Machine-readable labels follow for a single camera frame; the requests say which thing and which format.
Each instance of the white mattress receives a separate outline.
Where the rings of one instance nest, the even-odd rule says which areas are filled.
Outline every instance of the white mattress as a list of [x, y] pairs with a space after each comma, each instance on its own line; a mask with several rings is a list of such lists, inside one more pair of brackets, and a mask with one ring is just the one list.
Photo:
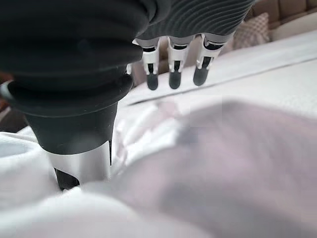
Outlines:
[[[151, 91], [146, 84], [142, 84], [133, 89], [122, 101], [119, 106], [153, 100], [170, 95], [177, 95], [188, 91], [195, 91], [191, 95], [201, 95], [209, 92], [206, 88], [214, 86], [216, 88], [221, 85], [232, 84], [235, 80], [245, 80], [246, 78], [256, 78], [257, 75], [269, 71], [279, 71], [280, 68], [291, 70], [293, 65], [305, 64], [317, 59], [317, 31], [305, 33], [292, 38], [269, 44], [241, 49], [219, 57], [213, 64], [204, 86], [198, 88], [193, 83], [193, 73], [195, 67], [184, 69], [182, 74], [182, 83], [177, 90], [170, 89], [168, 85], [168, 73], [159, 76], [159, 87], [156, 91]], [[277, 73], [279, 75], [268, 74], [267, 77], [288, 77], [289, 80], [301, 80], [303, 77], [310, 77], [310, 73], [316, 73], [314, 66], [308, 64], [303, 67], [303, 72], [299, 75], [285, 75], [286, 73]]]

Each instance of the black robotic finger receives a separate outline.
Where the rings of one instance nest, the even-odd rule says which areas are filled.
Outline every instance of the black robotic finger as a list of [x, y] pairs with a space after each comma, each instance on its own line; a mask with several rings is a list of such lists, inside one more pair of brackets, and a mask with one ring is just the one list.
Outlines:
[[180, 86], [182, 74], [179, 72], [180, 61], [175, 61], [174, 72], [169, 73], [169, 86], [172, 89], [177, 89]]
[[147, 75], [148, 88], [154, 91], [158, 88], [159, 85], [158, 75], [153, 74], [153, 64], [149, 64], [148, 67], [150, 71], [150, 73]]
[[202, 68], [199, 69], [196, 67], [194, 73], [194, 84], [196, 86], [201, 86], [205, 83], [209, 70], [207, 69], [208, 65], [210, 64], [211, 57], [204, 57]]

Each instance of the robotic finger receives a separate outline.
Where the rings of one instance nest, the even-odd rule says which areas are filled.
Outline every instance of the robotic finger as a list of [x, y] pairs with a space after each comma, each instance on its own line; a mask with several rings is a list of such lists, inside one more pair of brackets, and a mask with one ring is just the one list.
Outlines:
[[[163, 21], [150, 26], [137, 37], [138, 44], [144, 49], [144, 69], [148, 82], [158, 86], [156, 66], [159, 64], [157, 43], [161, 36], [168, 36], [169, 85], [177, 89], [181, 83], [181, 71], [188, 54], [188, 46], [197, 35], [203, 41], [197, 58], [194, 84], [201, 86], [206, 81], [212, 62], [218, 57], [222, 47], [232, 37], [242, 22], [254, 0], [172, 0], [169, 15]], [[148, 49], [153, 56], [148, 61]], [[154, 66], [154, 73], [148, 67]]]

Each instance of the white fabric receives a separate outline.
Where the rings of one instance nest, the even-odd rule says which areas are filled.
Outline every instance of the white fabric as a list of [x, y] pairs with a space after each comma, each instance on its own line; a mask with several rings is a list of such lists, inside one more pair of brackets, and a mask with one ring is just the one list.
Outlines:
[[293, 21], [287, 22], [272, 32], [272, 40], [278, 41], [291, 36], [296, 36], [310, 31], [317, 30], [317, 12], [302, 16]]
[[1, 133], [0, 237], [316, 237], [315, 120], [239, 103], [139, 115], [117, 126], [134, 162], [64, 193], [31, 136]]
[[[268, 72], [281, 67], [317, 59], [317, 31], [294, 36], [265, 45], [236, 50], [217, 58], [210, 69], [206, 83], [201, 88], [217, 86], [232, 80]], [[121, 106], [175, 95], [197, 87], [193, 83], [195, 67], [185, 68], [178, 89], [169, 87], [168, 74], [159, 75], [156, 91], [147, 88], [146, 83], [134, 88], [122, 101]]]

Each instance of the ribbed black surface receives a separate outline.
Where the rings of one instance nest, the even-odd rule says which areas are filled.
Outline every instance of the ribbed black surface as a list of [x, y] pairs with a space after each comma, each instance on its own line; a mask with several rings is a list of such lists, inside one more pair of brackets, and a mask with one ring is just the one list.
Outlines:
[[138, 36], [150, 40], [159, 36], [187, 37], [199, 33], [226, 36], [234, 32], [254, 0], [171, 0], [169, 16]]

